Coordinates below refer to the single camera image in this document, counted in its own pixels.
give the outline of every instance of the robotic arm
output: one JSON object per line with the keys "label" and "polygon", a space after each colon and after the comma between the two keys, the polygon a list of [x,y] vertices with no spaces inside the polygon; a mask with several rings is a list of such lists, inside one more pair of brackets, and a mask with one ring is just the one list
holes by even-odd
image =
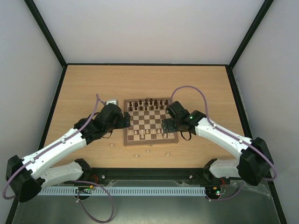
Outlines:
{"label": "robotic arm", "polygon": [[[75,160],[68,165],[60,167],[50,167],[75,150],[102,138],[107,133],[112,133],[114,129],[122,129],[130,126],[129,113],[125,112],[123,116],[121,109],[117,106],[116,100],[108,101],[103,109],[95,115],[96,117],[80,132],[78,130],[85,125],[88,118],[81,119],[65,135],[38,152],[27,155],[22,159],[15,155],[8,160],[7,180],[21,166],[31,162],[10,182],[10,186],[20,202],[30,200],[43,188],[48,186],[65,181],[87,180],[90,176],[91,168],[83,159]],[[43,154],[44,151],[59,142],[62,143]]]}
{"label": "robotic arm", "polygon": [[209,120],[199,111],[190,114],[178,101],[167,106],[166,110],[171,119],[162,120],[164,132],[179,131],[181,135],[183,132],[188,132],[190,135],[188,140],[191,139],[191,134],[207,138],[235,157],[234,160],[212,159],[209,161],[205,167],[209,168],[210,175],[216,178],[242,178],[250,185],[256,186],[269,172],[270,164],[252,149],[259,150],[273,164],[263,139],[253,140],[233,133]]}

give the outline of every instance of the wooden chessboard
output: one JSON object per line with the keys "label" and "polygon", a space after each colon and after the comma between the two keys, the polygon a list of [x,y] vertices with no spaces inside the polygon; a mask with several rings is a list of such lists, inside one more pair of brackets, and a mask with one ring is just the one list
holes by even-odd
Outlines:
{"label": "wooden chessboard", "polygon": [[131,116],[131,126],[124,129],[125,146],[178,143],[177,133],[166,133],[162,128],[162,120],[171,118],[165,110],[166,100],[170,101],[170,98],[153,98],[152,103],[149,98],[147,103],[146,99],[124,100],[124,111],[129,112]]}

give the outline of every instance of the purple cable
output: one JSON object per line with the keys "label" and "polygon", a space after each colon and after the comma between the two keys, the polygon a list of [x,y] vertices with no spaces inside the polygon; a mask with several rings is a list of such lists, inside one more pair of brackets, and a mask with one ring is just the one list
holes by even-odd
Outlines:
{"label": "purple cable", "polygon": [[80,195],[80,193],[81,193],[82,191],[78,192],[78,195],[77,195],[77,200],[78,200],[78,201],[77,201],[77,202],[79,202],[79,204],[80,204],[81,207],[83,208],[85,214],[86,214],[91,220],[95,221],[96,223],[108,223],[108,222],[110,222],[110,221],[112,220],[112,218],[113,218],[113,214],[114,214],[114,200],[113,200],[111,194],[109,194],[109,192],[108,192],[104,187],[100,186],[100,185],[97,184],[97,183],[93,183],[93,182],[89,182],[89,181],[73,181],[73,182],[76,182],[76,183],[88,183],[88,184],[92,184],[92,185],[95,185],[95,186],[101,188],[103,191],[106,192],[106,194],[109,196],[109,199],[110,199],[110,201],[111,201],[111,205],[112,205],[111,215],[110,215],[109,219],[107,219],[106,221],[100,221],[100,220],[98,220],[98,219],[95,219],[94,217],[92,217],[92,216],[88,213],[88,211],[86,210],[86,208],[84,207],[84,205],[82,204],[82,202],[81,202],[80,199],[79,199],[79,195]]}
{"label": "purple cable", "polygon": [[[77,130],[75,133],[71,134],[69,137],[65,138],[64,140],[67,141],[69,139],[71,139],[72,137],[74,137],[76,134],[78,134],[79,132],[81,132],[86,126],[87,124],[91,121],[91,119],[93,118],[95,112],[97,111],[97,108],[98,108],[98,104],[99,104],[99,101],[101,103],[105,103],[104,101],[100,100],[99,98],[99,95],[96,94],[96,97],[97,97],[97,101],[96,101],[96,104],[94,106],[94,109],[93,109],[93,112],[92,114],[89,116],[89,118],[87,119],[86,123],[79,129]],[[45,151],[43,151],[42,153],[40,153],[39,155],[35,156],[34,157],[34,160],[37,160],[39,157],[41,157],[42,155],[44,155],[45,153],[47,153],[48,151],[50,151],[51,149],[55,148],[56,146],[60,145],[62,143],[62,141],[60,142],[57,142],[56,144],[54,144],[53,146],[50,146],[49,148],[47,148]],[[9,178],[9,180],[7,181],[6,185],[4,186],[4,189],[2,190],[2,197],[6,200],[9,200],[9,199],[13,199],[15,198],[15,195],[14,196],[9,196],[7,197],[6,196],[6,191],[9,187],[9,184],[11,183],[11,181],[21,172],[21,170],[23,170],[26,166],[28,166],[29,164],[31,164],[32,161],[28,161],[27,163],[25,163],[23,166],[21,166],[14,174],[11,175],[11,177]]]}
{"label": "purple cable", "polygon": [[[171,95],[171,102],[172,102],[172,98],[173,98],[175,92],[178,91],[179,89],[182,89],[182,88],[192,88],[192,89],[197,90],[197,91],[201,94],[201,96],[203,97],[204,102],[205,102],[206,119],[207,119],[207,121],[209,122],[209,124],[210,124],[211,126],[214,126],[213,122],[210,120],[210,117],[209,117],[208,108],[207,108],[207,102],[206,102],[206,97],[205,97],[205,95],[203,94],[203,92],[200,91],[198,88],[196,88],[196,87],[194,87],[194,86],[191,86],[191,85],[183,85],[183,86],[181,86],[181,87],[176,88],[176,89],[173,91],[172,95]],[[222,133],[224,133],[224,134],[226,134],[227,136],[231,137],[232,139],[235,139],[235,140],[237,140],[237,141],[240,140],[239,138],[237,138],[237,137],[231,135],[230,133],[228,133],[228,132],[222,130],[221,128],[219,128],[219,127],[217,127],[217,126],[215,126],[215,129],[218,130],[218,131],[220,131],[220,132],[222,132]],[[277,178],[277,170],[276,170],[276,168],[274,167],[274,165],[271,163],[271,161],[270,161],[264,154],[262,154],[258,149],[256,149],[254,146],[248,144],[248,143],[245,142],[245,141],[242,141],[242,144],[244,144],[244,145],[250,147],[251,149],[253,149],[253,150],[254,150],[257,154],[259,154],[259,155],[260,155],[260,156],[261,156],[261,157],[262,157],[262,158],[263,158],[263,159],[264,159],[264,160],[271,166],[271,168],[273,169],[274,176],[273,176],[272,178],[264,178],[264,180],[267,180],[267,181],[273,181],[273,180],[275,180],[275,179]]]}
{"label": "purple cable", "polygon": [[208,195],[206,195],[206,198],[209,199],[209,200],[211,200],[211,201],[214,201],[214,202],[226,201],[226,200],[228,200],[228,199],[231,199],[231,198],[235,197],[237,194],[239,194],[240,191],[241,191],[241,189],[242,189],[243,187],[244,187],[244,185],[241,185],[241,186],[239,187],[239,189],[238,189],[232,196],[229,196],[229,197],[226,197],[226,198],[211,199],[211,198],[208,197]]}

